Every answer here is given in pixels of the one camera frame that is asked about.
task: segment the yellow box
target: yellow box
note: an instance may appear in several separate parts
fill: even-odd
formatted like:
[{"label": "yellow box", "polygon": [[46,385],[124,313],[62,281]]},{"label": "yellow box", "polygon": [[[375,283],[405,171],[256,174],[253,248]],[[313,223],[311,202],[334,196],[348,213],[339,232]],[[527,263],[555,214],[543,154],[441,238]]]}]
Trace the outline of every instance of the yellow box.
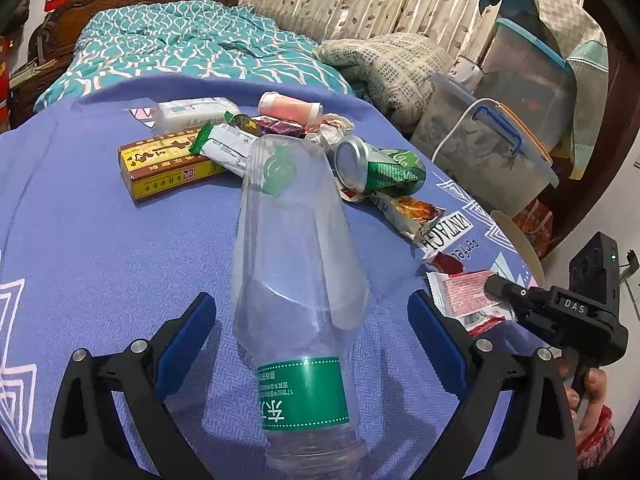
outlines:
[{"label": "yellow box", "polygon": [[186,130],[118,148],[120,171],[134,202],[225,171],[189,152],[197,135],[197,130]]}]

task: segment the clear plastic bottle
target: clear plastic bottle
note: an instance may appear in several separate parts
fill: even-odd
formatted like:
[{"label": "clear plastic bottle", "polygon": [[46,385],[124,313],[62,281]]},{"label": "clear plastic bottle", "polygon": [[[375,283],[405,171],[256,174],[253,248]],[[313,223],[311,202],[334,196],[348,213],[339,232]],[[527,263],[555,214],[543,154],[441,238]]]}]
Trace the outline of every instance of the clear plastic bottle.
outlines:
[{"label": "clear plastic bottle", "polygon": [[369,287],[316,144],[254,143],[234,247],[234,334],[257,367],[267,465],[287,479],[361,478],[349,350]]}]

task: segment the human hand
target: human hand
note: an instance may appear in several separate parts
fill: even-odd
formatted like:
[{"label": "human hand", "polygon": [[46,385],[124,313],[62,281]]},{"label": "human hand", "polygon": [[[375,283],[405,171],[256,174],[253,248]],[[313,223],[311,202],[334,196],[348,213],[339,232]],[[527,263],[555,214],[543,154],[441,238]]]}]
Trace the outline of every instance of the human hand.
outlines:
[{"label": "human hand", "polygon": [[[556,359],[558,364],[558,371],[564,379],[568,374],[568,367],[566,362],[562,358]],[[607,374],[604,370],[598,368],[590,368],[588,373],[584,377],[584,386],[587,392],[591,395],[591,400],[584,413],[584,418],[580,424],[580,428],[575,435],[575,446],[580,447],[588,436],[598,427],[598,421],[600,420],[600,413],[604,406],[604,400],[607,396]],[[574,409],[578,407],[580,403],[580,397],[578,393],[569,386],[565,386],[566,398],[569,401],[569,408],[571,408],[571,417],[573,420],[577,417]]]}]

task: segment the pink bottle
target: pink bottle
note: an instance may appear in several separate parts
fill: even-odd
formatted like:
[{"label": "pink bottle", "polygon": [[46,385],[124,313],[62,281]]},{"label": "pink bottle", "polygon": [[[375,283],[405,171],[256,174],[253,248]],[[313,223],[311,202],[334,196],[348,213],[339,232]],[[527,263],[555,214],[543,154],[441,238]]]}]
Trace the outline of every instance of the pink bottle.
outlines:
[{"label": "pink bottle", "polygon": [[307,126],[320,123],[322,105],[300,101],[277,92],[267,92],[260,98],[258,113]]}]

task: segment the white cable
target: white cable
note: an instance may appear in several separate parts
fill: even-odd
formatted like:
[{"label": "white cable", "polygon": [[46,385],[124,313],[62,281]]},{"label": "white cable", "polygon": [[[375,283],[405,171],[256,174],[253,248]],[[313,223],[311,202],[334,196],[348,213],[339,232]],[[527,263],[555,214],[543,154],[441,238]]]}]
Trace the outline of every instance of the white cable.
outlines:
[{"label": "white cable", "polygon": [[471,106],[469,108],[467,108],[464,113],[460,116],[460,118],[458,119],[458,122],[456,123],[456,125],[451,129],[451,131],[444,137],[444,139],[442,139],[440,141],[440,144],[438,144],[438,147],[436,148],[436,151],[433,152],[433,156],[431,157],[431,161],[434,162],[436,160],[436,156],[438,155],[438,153],[440,152],[440,149],[443,147],[444,143],[447,142],[449,140],[449,137],[453,135],[453,132],[455,132],[458,127],[460,126],[460,123],[462,121],[465,120],[466,116],[469,114],[469,112],[471,110],[474,109],[474,107],[480,103],[492,103],[494,106],[497,106],[498,104],[500,104],[498,101],[494,101],[493,99],[489,99],[488,97],[483,97],[481,99],[478,99],[478,101],[476,101],[475,103],[472,103]]}]

